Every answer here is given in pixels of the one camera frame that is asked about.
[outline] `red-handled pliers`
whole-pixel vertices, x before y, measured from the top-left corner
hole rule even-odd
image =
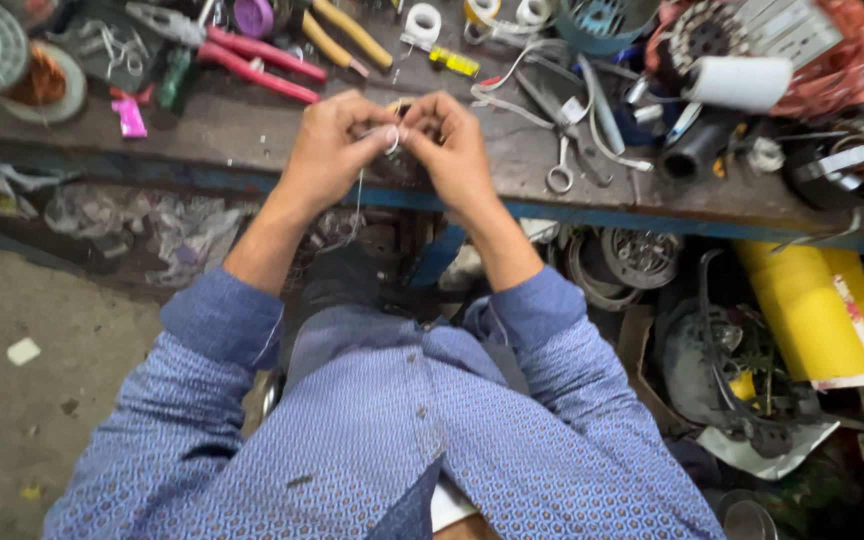
[[[250,60],[258,58],[279,68],[301,73],[317,83],[324,83],[326,71],[318,65],[250,37],[228,33],[211,25],[203,28],[174,9],[129,2],[126,12],[162,37],[198,49],[199,62],[220,64],[247,81],[302,103],[313,104],[322,100],[319,94],[305,86],[254,69]]]

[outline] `wooden workbench surface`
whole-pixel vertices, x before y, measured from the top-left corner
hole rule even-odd
[[[443,13],[438,43],[459,49],[462,45],[461,4],[455,0],[431,3],[437,4]],[[348,5],[342,4],[342,7],[347,9]],[[371,12],[368,17],[360,15],[357,19],[367,19],[366,29],[396,59],[388,74],[372,68],[368,85],[358,86],[366,97],[378,103],[390,103],[402,96],[446,90],[465,102],[471,101],[470,80],[448,71],[432,70],[421,51],[402,59],[409,49],[399,42],[402,25],[395,23],[388,9]],[[337,32],[331,31],[331,34],[335,36]],[[354,46],[347,48],[356,57],[363,58]],[[499,46],[476,47],[463,52],[482,63],[484,76],[480,75],[479,80],[504,73],[517,55],[516,51]],[[320,89],[323,96],[355,88],[351,83],[356,82],[354,75],[338,70],[324,57],[309,60],[330,73],[329,81]],[[613,79],[604,74],[603,80],[608,85]],[[282,170],[288,159],[303,109],[299,104],[246,85],[224,71],[210,71],[195,87],[176,129],[156,130],[147,117],[148,138],[124,140],[118,116],[111,110],[111,98],[106,92],[101,83],[92,84],[81,116],[49,128],[24,124],[0,109],[0,143],[59,146],[72,156],[86,151],[137,153],[158,160],[275,173]],[[503,86],[498,95],[527,104],[513,80]],[[510,112],[476,107],[474,113],[481,120],[493,182],[506,200],[804,232],[841,230],[850,221],[845,212],[824,213],[808,208],[778,176],[756,176],[742,163],[731,167],[725,179],[707,178],[676,184],[655,174],[632,173],[602,157],[605,176],[613,177],[610,187],[599,188],[576,178],[568,193],[557,195],[547,190],[545,183],[546,172],[557,163],[558,141],[554,133]],[[638,204],[635,204],[630,182],[632,174],[638,176]],[[379,185],[401,187],[390,181],[379,181]],[[429,186],[408,188],[428,190]]]

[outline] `yellow-handled pliers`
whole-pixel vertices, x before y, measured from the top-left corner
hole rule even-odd
[[[378,41],[373,39],[359,23],[355,22],[342,9],[330,4],[329,0],[312,0],[311,7],[317,15],[352,38],[352,41],[362,48],[366,55],[378,64],[379,68],[386,69],[392,65],[392,55],[389,54],[389,51],[383,49]],[[352,68],[362,74],[363,77],[369,76],[369,70],[366,69],[365,65],[329,37],[308,9],[302,16],[302,33],[340,68]]]

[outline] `shirt sleeve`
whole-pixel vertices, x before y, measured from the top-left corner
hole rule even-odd
[[[218,269],[174,295],[164,331],[92,433],[44,538],[141,536],[241,449],[242,399],[277,360],[282,302]]]
[[[550,267],[493,294],[489,337],[515,351],[532,397],[584,436],[632,430],[662,445],[655,420],[628,383],[616,351],[586,314],[585,295]]]

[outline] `blue patterned shirt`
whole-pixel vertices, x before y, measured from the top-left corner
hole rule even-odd
[[[466,328],[364,306],[310,318],[290,369],[323,364],[243,440],[278,360],[282,303],[217,270],[164,331],[49,511],[46,538],[430,538],[439,475],[503,538],[724,538],[574,285],[550,268]],[[506,343],[531,398],[479,340]]]

